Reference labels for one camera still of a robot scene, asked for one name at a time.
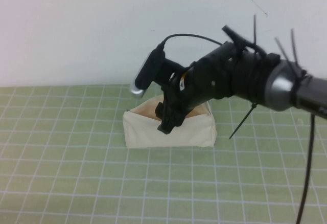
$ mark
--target white fabric bag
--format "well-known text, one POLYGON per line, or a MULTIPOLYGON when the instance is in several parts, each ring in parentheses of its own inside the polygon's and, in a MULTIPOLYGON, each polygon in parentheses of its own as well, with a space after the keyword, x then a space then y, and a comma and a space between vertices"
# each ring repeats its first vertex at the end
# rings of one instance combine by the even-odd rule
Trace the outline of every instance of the white fabric bag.
POLYGON ((175 127, 166 135, 157 130, 161 121, 155 115, 155 108, 163 99, 163 95, 156 96, 124 112, 123 125, 127 148, 214 146, 217 131, 208 102, 194 108, 180 127, 175 127))

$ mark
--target green cutting mat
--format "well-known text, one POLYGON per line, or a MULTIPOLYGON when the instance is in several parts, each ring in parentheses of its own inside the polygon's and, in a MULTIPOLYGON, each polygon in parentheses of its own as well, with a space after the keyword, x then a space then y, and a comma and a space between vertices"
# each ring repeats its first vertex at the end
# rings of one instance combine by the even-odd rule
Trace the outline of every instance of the green cutting mat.
MULTIPOLYGON (((228 140, 250 105, 212 101, 214 149, 128 150, 122 115, 144 100, 127 85, 0 88, 0 223, 295 223, 308 114, 259 107, 228 140)), ((327 222, 326 127, 302 223, 327 222)))

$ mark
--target black cable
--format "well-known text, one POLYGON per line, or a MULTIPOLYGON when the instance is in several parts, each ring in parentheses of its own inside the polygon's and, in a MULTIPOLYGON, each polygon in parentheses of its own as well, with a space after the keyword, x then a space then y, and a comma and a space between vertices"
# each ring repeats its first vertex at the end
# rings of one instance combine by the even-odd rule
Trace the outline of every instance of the black cable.
POLYGON ((203 39, 203 40, 207 40, 207 41, 210 41, 210 42, 213 42, 215 44, 218 44, 219 46, 222 46, 222 43, 218 42, 218 41, 215 41, 213 39, 210 39, 208 37, 205 37, 205 36, 200 36, 200 35, 195 35, 195 34, 186 34, 186 33, 180 33, 180 34, 173 34, 173 35, 170 35, 170 36, 167 36, 161 43, 160 45, 163 47, 165 45, 165 43, 170 39, 170 38, 173 38, 173 37, 177 37, 177 36, 188 36, 188 37, 195 37, 195 38, 200 38, 200 39, 203 39))
POLYGON ((309 148, 308 148, 308 154, 307 154, 308 158, 307 158, 306 178, 305 178, 305 185, 303 187, 303 194, 302 194, 300 207, 299 207, 298 213, 297 213, 296 224, 300 224, 300 222, 301 222, 303 210, 304 210, 306 199, 307 199, 308 188, 309 188, 310 170, 311 170, 312 152, 313 152, 313 142, 314 142, 314 139, 315 139, 315 115, 311 114, 310 118, 311 118, 311 127, 310 127, 309 148))

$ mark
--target white wall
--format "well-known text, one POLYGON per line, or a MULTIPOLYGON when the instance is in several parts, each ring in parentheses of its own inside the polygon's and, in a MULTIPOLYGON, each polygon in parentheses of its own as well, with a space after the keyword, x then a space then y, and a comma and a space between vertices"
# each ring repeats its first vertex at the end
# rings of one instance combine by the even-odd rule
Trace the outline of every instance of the white wall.
MULTIPOLYGON (((0 85, 128 83, 164 37, 195 33, 225 41, 228 24, 291 56, 295 28, 300 62, 327 77, 327 0, 0 0, 0 85)), ((215 46, 179 38, 167 56, 189 65, 215 46)))

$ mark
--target robotic arm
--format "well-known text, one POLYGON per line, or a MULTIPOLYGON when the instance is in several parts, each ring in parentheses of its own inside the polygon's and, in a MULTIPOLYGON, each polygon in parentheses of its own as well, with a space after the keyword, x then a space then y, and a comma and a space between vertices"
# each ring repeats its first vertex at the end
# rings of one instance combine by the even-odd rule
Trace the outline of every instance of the robotic arm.
POLYGON ((278 40, 286 60, 278 54, 266 54, 255 42, 250 43, 228 26, 222 30, 232 42, 216 42, 221 46, 188 67, 165 58, 164 45, 172 36, 149 54, 130 90, 141 98, 151 82, 161 86, 164 101, 155 111, 161 119, 158 130, 169 134, 196 106, 233 95, 252 102, 250 112, 256 105, 275 111, 296 107, 327 119, 327 80, 307 74, 297 58, 290 62, 278 40))

